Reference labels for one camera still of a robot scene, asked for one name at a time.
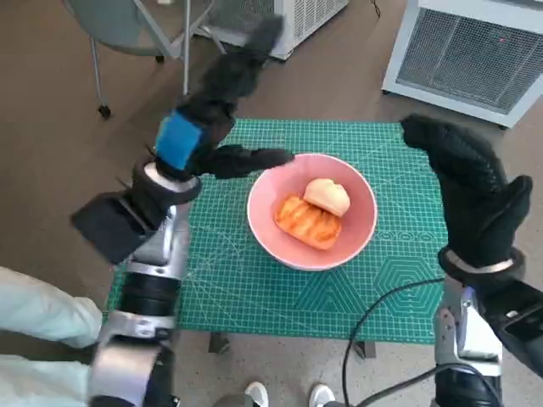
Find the chair leg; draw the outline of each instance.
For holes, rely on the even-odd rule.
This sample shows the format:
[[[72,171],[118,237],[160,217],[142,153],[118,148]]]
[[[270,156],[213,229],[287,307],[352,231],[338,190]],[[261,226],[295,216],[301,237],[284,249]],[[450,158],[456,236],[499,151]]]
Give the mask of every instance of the chair leg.
[[[217,48],[219,48],[219,51],[221,51],[222,54],[227,53],[227,50],[224,49],[224,46],[219,40],[219,37],[215,35],[215,33],[213,32],[213,30],[211,30],[211,28],[209,28],[207,25],[201,25],[199,29],[203,31],[209,38],[211,38],[211,40],[213,40],[213,42],[215,43]]]
[[[104,120],[107,120],[111,116],[111,110],[106,103],[104,96],[102,95],[102,84],[100,81],[100,65],[98,61],[98,51],[96,49],[96,42],[94,38],[89,37],[91,41],[91,54],[92,54],[92,64],[94,67],[94,80],[96,82],[96,96],[100,106],[98,107],[98,112],[102,115]]]
[[[190,67],[190,6],[192,0],[185,0],[185,37],[183,38],[183,96],[188,95],[188,71]]]

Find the bread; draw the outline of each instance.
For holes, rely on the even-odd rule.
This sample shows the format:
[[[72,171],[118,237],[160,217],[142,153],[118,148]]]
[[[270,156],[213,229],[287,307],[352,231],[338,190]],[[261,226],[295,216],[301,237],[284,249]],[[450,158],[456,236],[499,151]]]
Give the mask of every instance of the bread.
[[[279,229],[301,242],[328,250],[341,232],[341,219],[297,196],[286,198],[275,212]]]
[[[339,217],[350,207],[345,188],[327,178],[317,178],[307,184],[304,200]]]

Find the white air conditioner unit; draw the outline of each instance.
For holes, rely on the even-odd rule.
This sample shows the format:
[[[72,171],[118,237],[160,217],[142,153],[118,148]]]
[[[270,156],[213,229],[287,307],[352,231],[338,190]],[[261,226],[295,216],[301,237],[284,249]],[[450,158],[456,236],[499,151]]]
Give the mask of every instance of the white air conditioner unit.
[[[349,0],[221,0],[207,25],[222,42],[240,46],[265,17],[285,18],[285,30],[271,55],[286,60],[315,30],[344,8]]]
[[[513,127],[543,94],[543,4],[409,0],[383,92]]]

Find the black cable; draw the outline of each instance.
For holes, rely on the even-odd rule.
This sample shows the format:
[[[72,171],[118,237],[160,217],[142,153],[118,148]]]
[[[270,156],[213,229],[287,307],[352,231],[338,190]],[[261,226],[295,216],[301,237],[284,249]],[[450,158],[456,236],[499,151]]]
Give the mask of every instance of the black cable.
[[[411,282],[409,284],[406,284],[405,286],[396,287],[389,292],[385,293],[381,297],[375,301],[370,308],[367,309],[367,311],[364,313],[364,315],[360,318],[358,322],[356,322],[355,327],[350,333],[349,337],[349,343],[347,344],[347,349],[345,350],[345,355],[343,357],[343,365],[341,367],[341,387],[343,388],[343,397],[345,401],[346,406],[350,406],[349,403],[349,394],[347,394],[347,361],[349,360],[349,353],[350,350],[353,347],[353,343],[356,340],[356,335],[358,334],[358,331],[360,331],[360,328],[364,322],[366,322],[367,318],[370,316],[370,314],[380,305],[386,298],[390,297],[393,294],[399,293],[400,291],[409,290],[414,287],[420,287],[420,286],[426,286],[428,284],[436,284],[438,282],[443,282],[444,278],[434,278],[433,280],[424,280],[422,282]]]
[[[377,18],[381,18],[381,9],[376,3],[376,0],[370,0],[370,3],[373,4],[373,7],[375,8],[375,14],[377,15]]]
[[[343,396],[346,406],[350,406],[349,402],[349,394],[347,394],[347,361],[349,360],[349,354],[350,350],[352,349],[353,343],[356,340],[356,335],[358,334],[358,331],[360,330],[362,324],[366,322],[369,315],[380,305],[386,298],[390,297],[393,294],[399,293],[400,291],[405,291],[414,287],[420,287],[425,286],[428,284],[435,284],[438,282],[443,282],[444,278],[434,278],[432,280],[424,280],[421,282],[412,282],[409,284],[406,284],[405,286],[394,288],[393,290],[390,290],[389,292],[385,293],[381,297],[375,301],[370,308],[367,309],[367,311],[364,313],[364,315],[360,318],[358,322],[356,322],[355,327],[353,328],[349,343],[347,344],[347,349],[345,350],[345,355],[343,358],[343,365],[341,369],[341,386],[343,388]],[[496,390],[492,387],[492,385],[484,378],[484,376],[474,367],[470,365],[464,365],[462,363],[445,363],[443,365],[438,365],[434,367],[433,369],[430,369],[429,371],[425,371],[423,374],[415,376],[409,380],[406,380],[404,382],[395,384],[394,386],[385,388],[384,390],[381,390],[378,393],[375,393],[368,398],[362,400],[356,407],[367,407],[370,404],[373,404],[374,402],[389,396],[390,394],[399,392],[400,390],[403,390],[405,388],[408,388],[410,386],[413,386],[414,384],[418,384],[419,382],[422,382],[424,380],[427,380],[428,378],[435,376],[436,374],[440,373],[441,371],[446,371],[449,369],[463,369],[467,371],[471,371],[475,376],[477,376],[483,384],[490,390],[492,393],[492,396],[495,398],[495,401],[497,405],[500,407],[503,407],[503,403],[501,402],[500,395],[496,392]]]

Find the blue patch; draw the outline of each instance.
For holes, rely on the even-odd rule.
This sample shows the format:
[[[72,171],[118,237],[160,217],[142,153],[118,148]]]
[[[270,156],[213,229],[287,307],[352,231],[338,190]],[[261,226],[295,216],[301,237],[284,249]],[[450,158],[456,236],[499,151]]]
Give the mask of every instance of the blue patch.
[[[156,154],[177,170],[184,170],[199,143],[202,130],[174,111],[160,123]]]

